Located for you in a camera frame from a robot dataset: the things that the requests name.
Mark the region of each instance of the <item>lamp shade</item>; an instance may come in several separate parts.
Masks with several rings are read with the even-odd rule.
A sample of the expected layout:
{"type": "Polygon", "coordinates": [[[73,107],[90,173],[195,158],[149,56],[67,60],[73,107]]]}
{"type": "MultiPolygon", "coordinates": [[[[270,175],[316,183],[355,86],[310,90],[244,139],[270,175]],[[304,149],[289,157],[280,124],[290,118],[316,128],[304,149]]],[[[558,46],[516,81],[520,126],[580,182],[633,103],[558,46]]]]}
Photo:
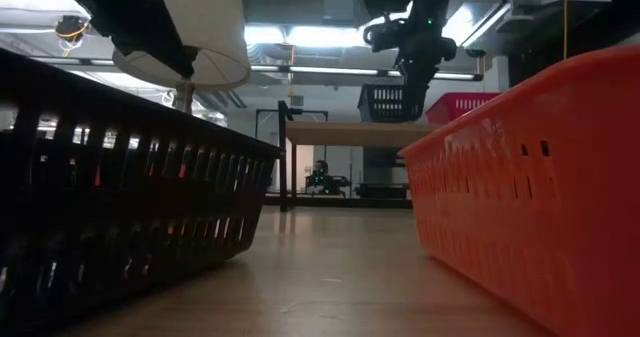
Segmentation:
{"type": "MultiPolygon", "coordinates": [[[[185,46],[198,49],[191,83],[198,90],[225,90],[244,84],[250,65],[244,40],[242,0],[164,0],[185,46]]],[[[182,77],[142,51],[113,52],[123,72],[149,83],[176,88],[182,77]]]]}

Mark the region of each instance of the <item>basket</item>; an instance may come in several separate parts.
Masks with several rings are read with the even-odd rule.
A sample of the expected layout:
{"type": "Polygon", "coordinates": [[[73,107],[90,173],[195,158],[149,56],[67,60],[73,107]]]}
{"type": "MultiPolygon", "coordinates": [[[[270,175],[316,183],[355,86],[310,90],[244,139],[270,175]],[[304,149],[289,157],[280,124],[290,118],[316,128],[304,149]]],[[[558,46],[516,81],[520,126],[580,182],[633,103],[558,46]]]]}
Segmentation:
{"type": "Polygon", "coordinates": [[[401,85],[363,85],[358,109],[362,122],[400,123],[420,118],[424,98],[403,98],[401,85]]]}
{"type": "Polygon", "coordinates": [[[251,246],[279,149],[5,50],[0,60],[0,106],[17,110],[0,132],[0,335],[251,246]],[[44,138],[43,116],[57,121],[44,138]]]}
{"type": "Polygon", "coordinates": [[[499,95],[499,93],[445,93],[427,110],[427,121],[445,125],[499,95]]]}
{"type": "Polygon", "coordinates": [[[561,336],[640,335],[639,63],[572,58],[401,151],[424,248],[561,336]]]}

